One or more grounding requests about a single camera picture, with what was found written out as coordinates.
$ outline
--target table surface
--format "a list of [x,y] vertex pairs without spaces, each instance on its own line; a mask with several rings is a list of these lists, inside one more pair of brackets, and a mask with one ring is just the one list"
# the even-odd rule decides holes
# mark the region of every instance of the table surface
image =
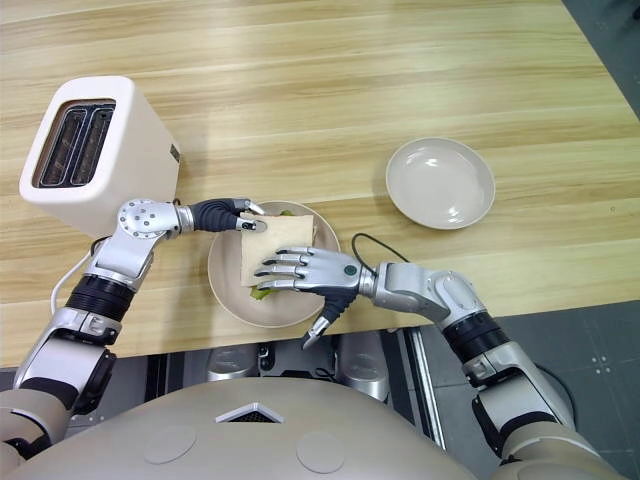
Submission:
[[[366,231],[423,266],[463,272],[495,316],[638,298],[640,127],[559,0],[117,3],[2,5],[0,365],[20,363],[50,318],[51,288],[88,247],[18,194],[51,96],[86,75],[134,79],[182,146],[183,202],[306,203],[345,250]],[[491,165],[496,201],[479,224],[430,230],[389,200],[388,158],[423,136],[464,142]],[[226,313],[208,284],[211,240],[157,249],[117,354],[308,328],[263,330]],[[359,299],[331,332],[421,323]]]

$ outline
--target round plate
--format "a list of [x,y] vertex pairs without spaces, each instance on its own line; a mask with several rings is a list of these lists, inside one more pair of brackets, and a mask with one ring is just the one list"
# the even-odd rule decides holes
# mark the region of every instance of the round plate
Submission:
[[[265,202],[260,206],[269,215],[279,215],[282,210],[290,210],[294,215],[313,215],[314,246],[340,251],[331,226],[310,208],[293,202]],[[252,298],[249,295],[251,288],[240,286],[240,235],[232,230],[219,233],[209,250],[209,284],[220,305],[244,322],[268,328],[295,325],[320,312],[324,300],[313,293],[284,291],[267,295],[262,300]]]
[[466,145],[421,138],[400,147],[389,160],[387,190],[414,222],[452,230],[484,217],[496,186],[489,166]]

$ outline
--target white cable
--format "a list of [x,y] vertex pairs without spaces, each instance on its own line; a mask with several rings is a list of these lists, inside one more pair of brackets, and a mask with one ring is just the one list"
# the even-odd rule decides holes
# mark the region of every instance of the white cable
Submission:
[[82,260],[80,260],[78,263],[75,264],[75,266],[69,270],[67,273],[65,273],[62,278],[60,280],[58,280],[58,283],[56,283],[56,286],[53,287],[53,290],[51,290],[51,315],[53,315],[54,313],[56,313],[56,309],[58,308],[58,292],[60,291],[60,288],[62,287],[62,285],[64,285],[64,283],[69,280],[69,277],[71,277],[71,275],[73,275],[74,273],[76,273],[76,271],[78,271],[78,269],[80,267],[82,267],[82,265],[84,265],[84,263],[89,260],[89,258],[91,258],[91,250],[89,250],[84,257],[82,257]]

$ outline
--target gray floor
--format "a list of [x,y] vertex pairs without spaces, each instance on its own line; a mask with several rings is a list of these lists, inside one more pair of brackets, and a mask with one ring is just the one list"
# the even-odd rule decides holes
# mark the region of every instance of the gray floor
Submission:
[[[640,479],[640,301],[499,321],[534,362],[568,384],[578,431],[620,473]],[[475,391],[437,328],[422,330],[447,451],[487,479],[499,461],[471,412]]]
[[640,118],[640,0],[563,0]]

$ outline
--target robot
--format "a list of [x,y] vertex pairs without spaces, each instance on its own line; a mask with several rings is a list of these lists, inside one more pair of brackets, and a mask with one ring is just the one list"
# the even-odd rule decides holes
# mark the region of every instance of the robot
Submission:
[[[69,419],[96,408],[109,350],[153,261],[154,247],[193,230],[262,230],[238,215],[248,199],[182,206],[136,199],[118,212],[64,307],[0,393],[0,471],[10,479],[473,479],[382,402],[335,383],[241,378],[174,392],[65,441]],[[434,322],[478,393],[472,408],[494,452],[495,480],[621,479],[574,428],[526,353],[453,271],[412,263],[369,269],[351,256],[291,247],[265,259],[259,288],[312,292],[325,307],[317,340],[358,295]]]

